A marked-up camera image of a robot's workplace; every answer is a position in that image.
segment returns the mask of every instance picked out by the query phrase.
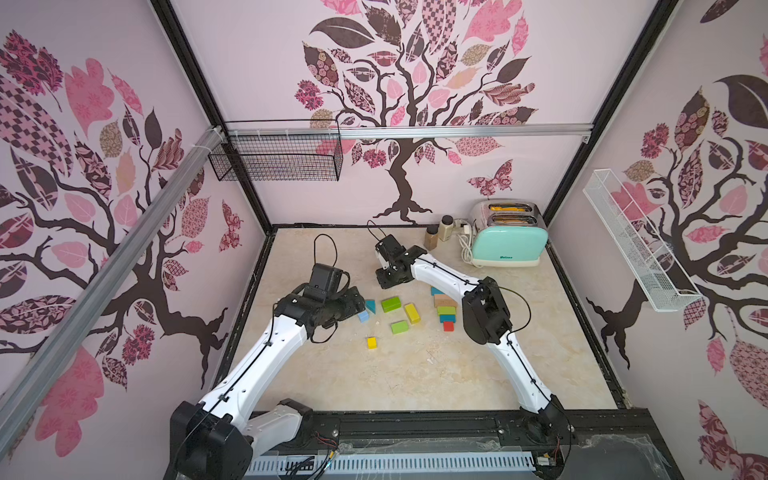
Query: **toaster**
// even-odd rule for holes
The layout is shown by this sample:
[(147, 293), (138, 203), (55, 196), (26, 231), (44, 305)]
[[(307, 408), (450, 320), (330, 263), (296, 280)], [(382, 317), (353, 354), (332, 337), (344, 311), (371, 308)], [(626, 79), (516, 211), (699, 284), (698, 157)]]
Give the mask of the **toaster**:
[(538, 207), (522, 200), (486, 200), (469, 216), (472, 264), (537, 266), (549, 235)]

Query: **black cable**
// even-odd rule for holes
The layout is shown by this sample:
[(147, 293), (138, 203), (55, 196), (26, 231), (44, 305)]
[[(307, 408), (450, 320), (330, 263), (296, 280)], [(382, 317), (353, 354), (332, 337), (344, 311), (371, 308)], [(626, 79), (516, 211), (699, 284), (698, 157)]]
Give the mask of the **black cable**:
[(333, 265), (331, 266), (336, 266), (336, 261), (339, 260), (339, 249), (336, 248), (336, 242), (334, 242), (333, 238), (327, 233), (321, 233), (315, 237), (315, 241), (313, 242), (313, 259), (315, 260), (315, 263), (317, 263), (317, 239), (320, 237), (328, 237), (331, 240), (331, 243), (333, 243), (333, 251), (336, 252), (336, 258), (333, 259)]

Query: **tree decal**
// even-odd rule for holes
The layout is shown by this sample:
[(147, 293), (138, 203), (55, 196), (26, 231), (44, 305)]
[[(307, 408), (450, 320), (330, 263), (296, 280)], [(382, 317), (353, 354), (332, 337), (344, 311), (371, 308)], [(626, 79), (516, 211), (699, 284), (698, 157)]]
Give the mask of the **tree decal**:
[[(768, 238), (764, 229), (768, 145), (728, 134), (733, 121), (768, 129), (768, 82), (734, 75), (715, 84), (727, 87), (727, 109), (712, 108), (700, 89), (683, 107), (674, 129), (659, 124), (646, 132), (640, 149), (646, 160), (624, 172), (631, 180), (624, 184), (627, 191), (644, 213), (653, 213), (650, 222), (658, 228), (660, 238), (650, 236), (652, 229), (639, 220), (639, 213), (632, 217), (627, 212), (627, 216), (635, 220), (633, 225), (645, 241), (654, 245), (652, 250), (666, 244), (674, 252), (704, 295), (685, 308), (683, 321), (685, 329), (702, 319), (709, 323), (711, 335), (704, 349), (714, 373), (728, 360), (742, 387), (768, 408), (768, 351), (740, 338), (746, 331), (768, 339)], [(707, 126), (711, 134), (705, 134)], [(755, 133), (764, 135), (766, 130)], [(621, 206), (620, 194), (613, 195)], [(673, 270), (670, 276), (674, 280)], [(762, 293), (743, 293), (744, 288)], [(640, 285), (634, 282), (619, 312), (587, 301), (606, 322), (601, 330), (606, 351), (607, 338), (614, 336), (629, 368), (626, 329), (635, 324), (646, 301)], [(732, 326), (733, 336), (726, 335), (728, 326)]]
[[(510, 108), (535, 88), (518, 80), (529, 59), (516, 58), (528, 40), (522, 1), (458, 3), (467, 5), (464, 19), (457, 18), (455, 0), (323, 0), (346, 16), (318, 23), (303, 43), (313, 80), (300, 81), (294, 96), (313, 111), (311, 125), (327, 127), (333, 118), (351, 127), (528, 121), (536, 109)], [(352, 165), (362, 160), (371, 168), (389, 167), (399, 196), (374, 218), (399, 213), (415, 223), (411, 212), (432, 210), (413, 200), (406, 162), (462, 164), (463, 157), (500, 146), (490, 137), (398, 138), (343, 142), (343, 152), (351, 154)]]

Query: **black wire basket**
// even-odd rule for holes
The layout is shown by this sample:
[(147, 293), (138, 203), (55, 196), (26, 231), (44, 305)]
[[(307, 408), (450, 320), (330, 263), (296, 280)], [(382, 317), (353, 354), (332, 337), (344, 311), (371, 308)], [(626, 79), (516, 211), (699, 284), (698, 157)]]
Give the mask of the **black wire basket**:
[[(310, 127), (302, 127), (299, 122), (309, 123)], [(219, 144), (208, 155), (219, 180), (238, 180), (238, 170), (251, 180), (339, 180), (343, 153), (337, 121), (227, 123), (247, 123), (248, 130), (245, 134), (232, 130), (230, 143)]]

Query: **patterned leaf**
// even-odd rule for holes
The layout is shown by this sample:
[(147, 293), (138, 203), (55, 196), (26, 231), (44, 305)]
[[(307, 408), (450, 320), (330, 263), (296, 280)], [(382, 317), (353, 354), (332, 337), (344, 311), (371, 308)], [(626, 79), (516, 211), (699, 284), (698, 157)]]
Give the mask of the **patterned leaf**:
[(321, 31), (343, 48), (360, 48), (373, 43), (373, 35), (351, 18), (328, 18), (315, 25), (312, 31)]
[(498, 67), (498, 64), (502, 62), (508, 47), (509, 42), (505, 43), (502, 47), (494, 49), (491, 52), (491, 54), (488, 56), (488, 61), (485, 63), (485, 68), (488, 69), (488, 71), (493, 71), (494, 68)]
[(11, 159), (16, 166), (18, 179), (32, 200), (41, 204), (46, 210), (52, 210), (58, 199), (58, 185), (53, 176), (44, 168), (16, 157), (13, 148), (11, 148)]
[(185, 273), (189, 273), (189, 270), (181, 266), (181, 263), (178, 263), (174, 259), (166, 260), (165, 263), (163, 263), (163, 268), (168, 274), (173, 276), (182, 276)]
[(69, 268), (80, 268), (88, 261), (88, 247), (82, 242), (64, 242), (54, 245), (51, 252)]
[(733, 168), (733, 155), (723, 145), (713, 141), (710, 144), (710, 165), (717, 170), (730, 170)]
[(720, 337), (707, 345), (707, 360), (716, 374), (725, 366), (725, 347), (723, 347), (723, 340)]
[(515, 33), (512, 36), (512, 53), (517, 55), (525, 46), (528, 40), (528, 23), (525, 21), (525, 15), (521, 15), (515, 24)]
[(514, 105), (520, 103), (522, 96), (531, 93), (534, 88), (536, 88), (535, 84), (527, 84), (524, 87), (521, 87), (520, 84), (504, 84), (490, 90), (484, 90), (483, 93), (497, 105)]
[(755, 141), (746, 141), (750, 146), (750, 165), (755, 170), (768, 170), (768, 146)]
[(410, 63), (416, 60), (424, 52), (424, 37), (422, 36), (422, 29), (416, 27), (413, 31), (413, 35), (408, 40), (406, 45), (406, 63)]
[(128, 391), (128, 372), (122, 361), (105, 356), (101, 359), (101, 371), (104, 372), (104, 377), (107, 380), (123, 386), (125, 391)]
[(138, 212), (136, 211), (136, 204), (131, 195), (125, 195), (122, 197), (118, 204), (114, 207), (114, 220), (120, 225), (126, 227), (132, 227), (138, 220)]
[(696, 230), (687, 233), (686, 237), (696, 243), (709, 243), (714, 242), (720, 238), (720, 235), (727, 231), (727, 228), (722, 228), (719, 225), (709, 225), (707, 227), (699, 227)]
[(501, 145), (493, 137), (466, 137), (459, 138), (456, 143), (456, 150), (467, 157), (477, 157), (487, 154)]
[(397, 140), (392, 140), (389, 142), (389, 146), (387, 147), (386, 151), (387, 157), (390, 161), (392, 161), (392, 159), (397, 157), (397, 154), (400, 153), (400, 144), (397, 143)]
[(720, 199), (720, 209), (729, 215), (740, 215), (746, 209), (746, 187), (739, 185)]
[(174, 137), (168, 137), (157, 151), (152, 171), (175, 170), (184, 158), (184, 149), (181, 147), (181, 131), (177, 128)]
[(107, 166), (101, 157), (91, 150), (88, 145), (80, 142), (77, 137), (75, 137), (75, 140), (74, 155), (80, 162), (80, 168), (83, 170), (85, 180), (88, 180), (88, 183), (102, 197), (109, 198), (109, 193), (112, 191), (112, 177), (110, 177), (107, 171)]
[(747, 393), (768, 408), (768, 351), (737, 339), (730, 366)]
[(109, 335), (107, 335), (107, 338), (104, 339), (103, 342), (101, 342), (101, 345), (98, 347), (98, 351), (96, 352), (96, 355), (94, 357), (101, 355), (102, 353), (112, 353), (112, 350), (118, 345), (118, 334), (117, 332), (112, 332)]
[(19, 215), (0, 223), (0, 248), (15, 248), (27, 243), (35, 223), (30, 214)]
[(469, 82), (472, 81), (473, 78), (475, 78), (475, 74), (477, 73), (477, 68), (466, 68), (465, 70), (462, 70), (453, 77), (451, 77), (450, 80), (448, 80), (448, 83), (445, 84), (446, 87), (452, 88), (453, 90), (458, 90), (459, 88), (463, 88), (466, 85), (469, 84)]
[(683, 164), (680, 176), (677, 178), (677, 188), (680, 189), (682, 207), (689, 207), (701, 191), (703, 169), (701, 167), (701, 144), (690, 154), (688, 161)]
[(370, 81), (376, 76), (376, 73), (374, 73), (373, 70), (367, 67), (355, 67), (355, 68), (350, 68), (347, 71), (352, 75), (354, 75), (355, 78), (357, 78), (360, 81)]
[(391, 64), (395, 63), (395, 61), (397, 61), (397, 55), (390, 51), (375, 51), (368, 56), (373, 58), (373, 61), (382, 67), (389, 67)]
[(357, 108), (370, 114), (375, 114), (376, 109), (373, 107), (373, 99), (362, 87), (353, 84), (346, 78), (344, 78), (344, 86), (346, 87), (347, 96)]
[(181, 234), (185, 237), (195, 238), (205, 228), (208, 220), (208, 198), (196, 198), (192, 200), (181, 215)]
[(106, 124), (104, 128), (101, 129), (98, 141), (101, 145), (101, 153), (104, 154), (104, 158), (113, 158), (120, 155), (123, 151), (123, 135), (120, 133), (120, 127), (118, 127), (117, 120), (110, 124)]
[(750, 313), (750, 320), (762, 326), (768, 326), (768, 308), (761, 308)]
[(645, 182), (654, 174), (654, 164), (649, 160), (639, 160), (630, 165), (624, 174), (633, 182)]
[(743, 269), (755, 256), (726, 255), (717, 264), (718, 275), (730, 275)]
[(402, 18), (402, 26), (405, 27), (408, 25), (408, 22), (411, 21), (411, 18), (413, 18), (413, 14), (416, 13), (416, 6), (419, 3), (419, 0), (396, 0), (397, 2), (397, 13), (400, 15), (400, 18)]
[[(69, 146), (69, 141), (64, 136), (64, 133), (61, 132), (61, 129), (58, 127), (51, 115), (48, 114), (48, 112), (45, 111), (45, 109), (41, 107), (40, 104), (32, 100), (32, 98), (27, 95), (21, 88), (16, 87), (13, 82), (0, 75), (0, 98), (3, 96), (6, 96), (10, 101), (13, 101), (22, 111), (24, 111), (24, 113), (26, 113), (30, 118), (35, 120), (37, 124), (43, 127), (46, 133), (48, 133), (48, 136), (58, 145), (59, 151), (63, 154), (63, 160), (61, 156), (59, 156), (58, 152), (47, 148), (41, 149), (41, 145), (37, 146), (37, 148), (40, 149), (39, 155), (32, 152), (30, 153), (47, 161), (53, 168), (61, 172), (65, 177), (68, 177), (69, 171), (72, 168), (72, 149)], [(2, 112), (0, 113), (0, 118), (3, 118), (5, 115), (10, 114), (7, 111)], [(7, 122), (10, 125), (15, 124), (11, 118), (9, 118)], [(0, 132), (3, 132), (4, 129), (5, 124), (0, 123)], [(27, 132), (26, 134), (31, 134), (32, 132), (34, 132), (34, 129)], [(28, 137), (22, 137), (22, 139), (19, 139), (19, 143), (25, 143), (28, 140)]]
[(163, 129), (160, 127), (160, 122), (157, 121), (154, 109), (144, 120), (144, 138), (147, 139), (147, 143), (152, 147), (152, 150), (160, 148), (160, 145), (163, 143)]
[(61, 322), (73, 305), (73, 299), (60, 295), (24, 300), (0, 310), (0, 329), (8, 333), (44, 332)]
[(452, 41), (445, 47), (445, 50), (437, 62), (437, 68), (435, 69), (435, 79), (437, 81), (443, 81), (448, 78), (456, 66), (456, 60), (458, 59), (458, 47), (456, 46), (456, 40)]
[(699, 298), (695, 302), (692, 302), (683, 310), (683, 324), (685, 329), (698, 322), (704, 314), (707, 312), (707, 301), (704, 298)]
[(401, 32), (400, 25), (397, 23), (397, 20), (395, 20), (395, 17), (384, 8), (369, 7), (366, 4), (362, 4), (362, 6), (366, 10), (368, 24), (371, 25), (373, 31), (375, 31), (382, 40), (399, 47)]
[(701, 132), (704, 131), (709, 115), (710, 104), (699, 89), (683, 107), (674, 128), (674, 141), (681, 153), (693, 145)]
[(485, 58), (485, 54), (488, 53), (490, 48), (491, 45), (483, 45), (482, 43), (469, 47), (467, 51), (464, 52), (464, 55), (462, 55), (461, 63), (468, 67), (477, 65), (483, 58)]
[(6, 298), (18, 292), (26, 281), (27, 267), (23, 262), (0, 268), (0, 298)]

